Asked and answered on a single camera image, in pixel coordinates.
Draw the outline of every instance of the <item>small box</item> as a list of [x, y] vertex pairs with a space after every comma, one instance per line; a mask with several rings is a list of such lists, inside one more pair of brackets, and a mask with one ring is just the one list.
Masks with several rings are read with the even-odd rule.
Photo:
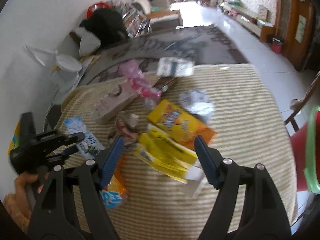
[[96, 123], [106, 123], [135, 100], [137, 96], [138, 94], [129, 82], [122, 83], [94, 106], [91, 118]]

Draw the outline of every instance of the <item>white tile floor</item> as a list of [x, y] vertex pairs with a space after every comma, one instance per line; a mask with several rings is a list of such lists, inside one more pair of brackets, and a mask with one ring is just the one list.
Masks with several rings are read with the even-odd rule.
[[[290, 101], [292, 99], [303, 99], [316, 75], [315, 72], [309, 70], [297, 72], [288, 59], [274, 53], [267, 44], [261, 43], [258, 38], [251, 35], [240, 24], [215, 8], [201, 7], [195, 2], [171, 5], [171, 10], [177, 9], [180, 9], [184, 27], [216, 24], [227, 34], [248, 61], [257, 68], [262, 81], [274, 95], [283, 120], [290, 116], [292, 113]], [[297, 116], [296, 121], [299, 126], [306, 122], [314, 105], [320, 105], [320, 88], [307, 106], [304, 107], [301, 114]], [[291, 125], [287, 125], [287, 129], [290, 134], [294, 133]], [[307, 191], [298, 193], [299, 214], [305, 209], [308, 198], [309, 193]], [[295, 232], [298, 226], [299, 222], [292, 227], [292, 231]]]

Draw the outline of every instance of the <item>table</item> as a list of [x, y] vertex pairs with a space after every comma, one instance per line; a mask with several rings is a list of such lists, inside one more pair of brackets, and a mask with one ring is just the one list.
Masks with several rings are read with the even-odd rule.
[[[147, 73], [151, 83], [154, 73]], [[88, 129], [108, 147], [107, 134], [113, 122], [98, 125], [90, 119], [90, 111], [99, 99], [123, 78], [79, 87], [62, 104], [58, 127], [66, 132], [63, 120], [81, 116]], [[297, 216], [296, 172], [288, 134], [273, 96], [250, 64], [197, 66], [193, 76], [180, 79], [164, 97], [178, 102], [178, 94], [191, 88], [207, 91], [215, 104], [209, 126], [218, 132], [212, 143], [223, 157], [239, 165], [253, 167], [263, 163], [281, 195], [290, 223]], [[138, 128], [144, 131], [148, 123], [141, 100], [135, 100], [127, 110], [140, 115]], [[66, 167], [83, 163], [79, 154], [69, 158]], [[122, 206], [108, 211], [121, 239], [197, 239], [211, 212], [218, 191], [206, 183], [196, 199], [180, 192], [181, 184], [154, 170], [132, 152], [126, 152], [122, 175], [129, 198]], [[237, 229], [244, 187], [239, 187], [230, 231]], [[81, 197], [75, 189], [80, 225], [87, 228]]]

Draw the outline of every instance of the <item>pink plastic bag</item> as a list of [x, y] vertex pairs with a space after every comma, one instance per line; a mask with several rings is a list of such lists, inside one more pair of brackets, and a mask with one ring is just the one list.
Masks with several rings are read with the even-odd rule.
[[151, 110], [159, 103], [161, 91], [152, 87], [140, 70], [136, 60], [130, 60], [120, 65], [120, 74], [124, 75], [131, 83], [131, 87], [137, 94], [144, 98], [147, 109]]

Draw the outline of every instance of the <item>orange snack bag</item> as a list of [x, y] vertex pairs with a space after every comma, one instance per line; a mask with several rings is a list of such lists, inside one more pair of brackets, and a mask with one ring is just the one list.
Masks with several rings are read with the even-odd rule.
[[208, 144], [216, 134], [207, 125], [166, 99], [162, 100], [147, 118], [166, 131], [175, 142], [191, 150], [194, 150], [196, 136], [201, 135]]
[[115, 208], [125, 201], [128, 197], [128, 191], [124, 186], [124, 180], [122, 179], [120, 168], [122, 166], [123, 156], [120, 158], [116, 171], [112, 176], [110, 184], [105, 186], [100, 195], [102, 202], [107, 209]]

